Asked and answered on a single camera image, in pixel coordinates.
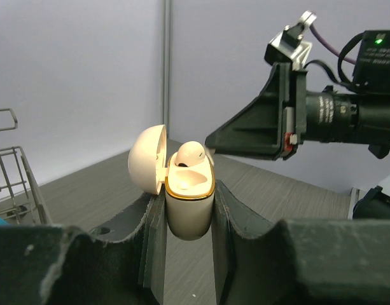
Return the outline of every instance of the gray wall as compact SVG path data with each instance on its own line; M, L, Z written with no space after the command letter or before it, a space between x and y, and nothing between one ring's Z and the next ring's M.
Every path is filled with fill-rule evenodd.
M0 107L19 120L0 148L22 145L44 183L159 124L161 12L161 0L0 1Z
M171 139L203 142L247 105L270 71L263 59L267 43L305 10L317 13L318 31L338 49L365 29L390 29L390 0L173 1ZM310 59L336 67L336 57L310 33L305 38L314 42ZM309 72L310 90L329 83L319 68ZM367 147L347 144L306 142L288 161L243 161L339 192L366 189L390 173L390 156L380 161Z

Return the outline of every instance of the earbud case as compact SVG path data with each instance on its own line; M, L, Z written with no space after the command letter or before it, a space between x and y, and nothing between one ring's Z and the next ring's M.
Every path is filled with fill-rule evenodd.
M210 227L214 200L214 170L206 156L191 167L175 165L175 152L166 164L165 125L143 131L132 147L128 166L132 181L143 191L159 194L165 184L169 228L182 240L196 240Z

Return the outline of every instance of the gray table surface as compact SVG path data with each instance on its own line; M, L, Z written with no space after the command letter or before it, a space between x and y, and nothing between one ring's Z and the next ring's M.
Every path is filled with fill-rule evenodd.
M168 140L168 155L179 143ZM134 202L141 191L127 168L128 153L45 184L41 191L53 221L89 230ZM216 178L254 211L281 218L346 218L349 197L261 168L215 156ZM212 240L181 241L168 232L164 304L215 304Z

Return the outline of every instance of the metal wire basket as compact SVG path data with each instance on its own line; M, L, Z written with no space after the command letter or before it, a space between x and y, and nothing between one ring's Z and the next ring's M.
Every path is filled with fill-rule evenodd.
M17 117L9 112L13 126L0 128L0 132L18 127ZM0 149L0 218L11 224L52 224L45 201L20 146Z

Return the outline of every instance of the white earbud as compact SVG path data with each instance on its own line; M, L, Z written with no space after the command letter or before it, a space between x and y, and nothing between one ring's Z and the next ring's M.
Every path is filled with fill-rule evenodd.
M178 150L175 159L176 166L191 167L205 160L205 149L196 141L184 143Z

